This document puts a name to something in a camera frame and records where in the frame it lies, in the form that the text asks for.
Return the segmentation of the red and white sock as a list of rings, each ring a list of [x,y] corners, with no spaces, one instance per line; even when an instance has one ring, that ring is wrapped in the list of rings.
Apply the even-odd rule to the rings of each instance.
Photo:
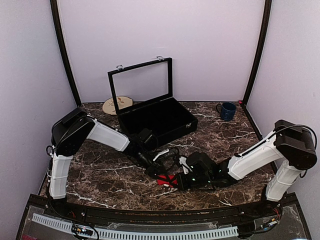
[[[178,181],[174,175],[158,175],[157,176],[157,184],[160,186],[170,187],[170,188],[178,188]]]

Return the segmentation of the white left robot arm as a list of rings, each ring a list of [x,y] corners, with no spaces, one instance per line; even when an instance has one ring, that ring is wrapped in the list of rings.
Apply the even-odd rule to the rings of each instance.
[[[62,199],[67,195],[71,160],[86,140],[98,142],[123,153],[135,166],[144,168],[147,175],[167,182],[171,180],[169,170],[162,160],[172,158],[174,164],[180,163],[180,152],[177,148],[160,152],[149,151],[138,136],[128,136],[78,107],[51,128],[48,193],[54,199],[50,208],[60,218],[67,218],[71,213],[70,206]]]

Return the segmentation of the black compartment display box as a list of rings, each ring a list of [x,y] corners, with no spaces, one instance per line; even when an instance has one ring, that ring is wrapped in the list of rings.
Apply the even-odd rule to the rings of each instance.
[[[160,147],[197,130],[198,119],[174,98],[171,57],[118,65],[107,74],[118,121],[126,134],[148,129]],[[131,98],[133,105],[119,110],[117,96]]]

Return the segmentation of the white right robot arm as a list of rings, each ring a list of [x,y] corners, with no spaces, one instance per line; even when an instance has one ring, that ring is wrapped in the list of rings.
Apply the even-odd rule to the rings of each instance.
[[[282,160],[280,168],[267,184],[265,198],[255,205],[255,213],[266,217],[274,210],[274,202],[282,199],[300,174],[317,163],[317,143],[317,135],[312,128],[278,120],[273,131],[261,141],[219,164],[204,152],[192,153],[185,162],[188,172],[176,175],[177,187],[180,190],[206,185],[226,188],[255,170]]]

